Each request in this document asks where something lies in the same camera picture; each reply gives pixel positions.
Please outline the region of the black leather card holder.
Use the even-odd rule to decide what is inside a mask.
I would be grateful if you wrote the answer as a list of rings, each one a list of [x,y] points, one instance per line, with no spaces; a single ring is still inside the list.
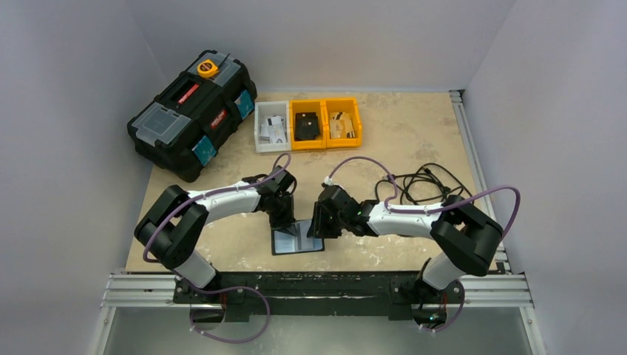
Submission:
[[[298,221],[300,230],[298,237],[285,233],[285,229],[271,230],[271,253],[273,255],[303,254],[325,250],[323,239],[307,237],[311,219]]]

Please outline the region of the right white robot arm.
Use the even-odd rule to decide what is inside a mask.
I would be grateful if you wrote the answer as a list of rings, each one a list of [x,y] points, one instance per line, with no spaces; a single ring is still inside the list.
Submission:
[[[435,241],[441,252],[415,281],[417,295],[426,301],[441,295],[459,277],[487,275],[504,234],[499,223],[459,195],[417,207],[359,202],[341,186],[326,186],[314,204],[307,236],[338,238],[344,231],[358,237],[395,234]]]

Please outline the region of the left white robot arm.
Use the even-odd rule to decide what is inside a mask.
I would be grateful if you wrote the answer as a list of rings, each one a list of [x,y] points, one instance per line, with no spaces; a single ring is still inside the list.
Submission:
[[[200,233],[216,220],[241,213],[264,212],[272,229],[295,223],[296,178],[282,166],[270,175],[246,177],[230,186],[186,191],[169,186],[134,230],[144,247],[144,260],[178,274],[201,302],[220,295],[219,271],[196,249]]]

